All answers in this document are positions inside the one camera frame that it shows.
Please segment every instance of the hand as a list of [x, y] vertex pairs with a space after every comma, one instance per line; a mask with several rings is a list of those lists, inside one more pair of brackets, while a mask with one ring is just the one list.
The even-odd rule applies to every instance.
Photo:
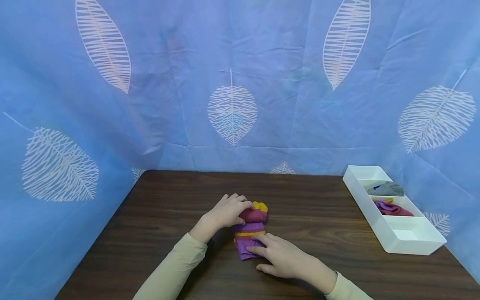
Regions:
[[245, 224], [239, 215], [247, 208], [255, 209], [255, 206], [245, 196], [224, 195], [214, 208], [200, 218], [195, 227], [190, 230], [190, 235], [206, 244], [219, 229]]
[[263, 256], [272, 263], [259, 264], [257, 270], [276, 277], [304, 280], [325, 295], [332, 292], [336, 283], [336, 273], [317, 258], [270, 233], [256, 235], [252, 239], [262, 242], [266, 248], [248, 247], [247, 250]]
[[222, 199], [205, 216], [214, 222], [218, 229], [237, 224], [244, 225], [245, 221], [239, 215], [247, 208], [255, 209], [255, 206], [245, 196], [223, 195]]

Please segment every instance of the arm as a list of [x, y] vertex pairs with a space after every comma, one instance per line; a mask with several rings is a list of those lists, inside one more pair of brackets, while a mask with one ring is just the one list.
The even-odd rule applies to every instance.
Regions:
[[262, 242], [266, 248], [249, 247], [248, 251], [261, 255], [272, 263], [259, 264], [257, 270], [281, 278], [304, 280], [324, 293], [328, 300], [372, 300], [340, 273], [332, 271], [289, 241], [270, 233], [253, 239]]
[[205, 257], [206, 243], [223, 227], [245, 224], [239, 215], [247, 208], [254, 209], [254, 206], [244, 196], [224, 195], [173, 247], [142, 284], [133, 300], [175, 300], [190, 272]]

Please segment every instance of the tabletop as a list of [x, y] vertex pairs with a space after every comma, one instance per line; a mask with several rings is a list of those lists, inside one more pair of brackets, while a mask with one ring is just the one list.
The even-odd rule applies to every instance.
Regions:
[[[78, 265], [58, 300], [132, 299], [175, 243], [224, 194], [268, 206], [265, 230], [291, 241], [380, 299], [480, 299], [446, 247], [386, 253], [339, 176], [147, 171]], [[214, 238], [178, 299], [322, 299], [304, 282], [240, 261], [229, 230]]]

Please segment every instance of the leaf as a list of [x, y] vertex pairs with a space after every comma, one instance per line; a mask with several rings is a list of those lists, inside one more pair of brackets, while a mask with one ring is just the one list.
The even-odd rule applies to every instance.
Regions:
[[398, 120], [408, 153], [437, 148], [467, 131], [477, 107], [473, 97], [441, 85], [418, 94]]
[[98, 180], [95, 162], [61, 132], [37, 129], [25, 156], [22, 179], [30, 196], [57, 202], [95, 197]]
[[96, 0], [76, 0], [77, 25], [85, 49], [100, 74], [128, 93], [130, 57], [117, 26]]
[[335, 90], [352, 69], [370, 27], [370, 0], [343, 0], [328, 28], [323, 62]]
[[445, 237], [450, 233], [450, 220], [448, 215], [424, 213], [425, 217]]
[[133, 185], [135, 185], [140, 178], [140, 176], [145, 172], [146, 170], [140, 169], [140, 168], [132, 168], [132, 173], [133, 173]]
[[271, 174], [296, 174], [292, 168], [287, 164], [287, 162], [283, 162], [280, 166], [276, 167], [275, 169], [270, 171]]
[[255, 99], [243, 86], [233, 86], [231, 70], [230, 86], [216, 89], [210, 96], [207, 112], [213, 128], [232, 146], [237, 145], [257, 120]]

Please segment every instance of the gray sock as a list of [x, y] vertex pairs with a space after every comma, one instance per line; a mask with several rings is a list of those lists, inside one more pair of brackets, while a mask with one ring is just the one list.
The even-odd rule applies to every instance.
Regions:
[[368, 195], [371, 196], [393, 196], [393, 197], [403, 197], [405, 196], [405, 190], [401, 185], [395, 182], [385, 182], [379, 186], [375, 186], [367, 190]]

